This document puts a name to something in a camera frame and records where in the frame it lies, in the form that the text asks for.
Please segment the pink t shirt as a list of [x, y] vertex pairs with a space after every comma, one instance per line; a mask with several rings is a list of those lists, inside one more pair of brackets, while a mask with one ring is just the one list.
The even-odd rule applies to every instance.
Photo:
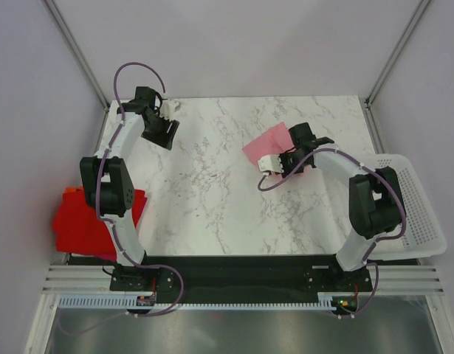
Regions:
[[[283, 122], [281, 122], [273, 126], [272, 128], [269, 128], [259, 137], [246, 144], [242, 148], [242, 150], [248, 160], [258, 168], [258, 160], [261, 157], [270, 154], [280, 155], [286, 151], [297, 150], [297, 148], [292, 140], [289, 129]], [[277, 182], [277, 184], [279, 185], [281, 185], [283, 183], [283, 180], [287, 178], [282, 177], [281, 174], [263, 174], [262, 179], [258, 183], [259, 190], [266, 191], [273, 189], [273, 186], [265, 187], [263, 185], [263, 183], [270, 176], [280, 176], [281, 180]]]

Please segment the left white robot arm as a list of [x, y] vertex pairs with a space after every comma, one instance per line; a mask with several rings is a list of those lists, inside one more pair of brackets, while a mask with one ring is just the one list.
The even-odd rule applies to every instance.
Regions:
[[80, 174], [88, 207], [109, 230], [115, 248], [111, 291], [150, 291], [155, 272], [142, 265], [141, 246], [133, 220], [136, 190], [126, 161], [135, 142], [143, 138], [171, 150], [179, 121], [175, 103], [158, 91], [138, 86], [134, 98], [117, 107], [119, 122], [97, 152], [80, 160]]

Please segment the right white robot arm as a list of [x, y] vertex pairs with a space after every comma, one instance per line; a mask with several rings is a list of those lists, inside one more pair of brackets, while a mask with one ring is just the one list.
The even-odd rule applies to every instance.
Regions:
[[397, 173], [392, 167], [373, 170], [365, 166], [332, 139], [317, 138], [307, 123], [293, 126], [289, 135], [294, 149], [279, 155], [284, 178], [310, 166], [332, 174], [348, 188], [351, 231], [328, 269], [330, 285], [345, 290], [378, 243], [405, 234], [407, 215]]

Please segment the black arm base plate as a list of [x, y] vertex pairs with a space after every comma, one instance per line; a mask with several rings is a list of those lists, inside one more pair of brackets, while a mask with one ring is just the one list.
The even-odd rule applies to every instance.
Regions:
[[111, 291], [155, 291], [158, 303], [285, 305], [316, 303], [320, 293], [373, 288], [366, 268], [345, 272], [333, 255], [147, 256], [147, 269], [114, 267]]

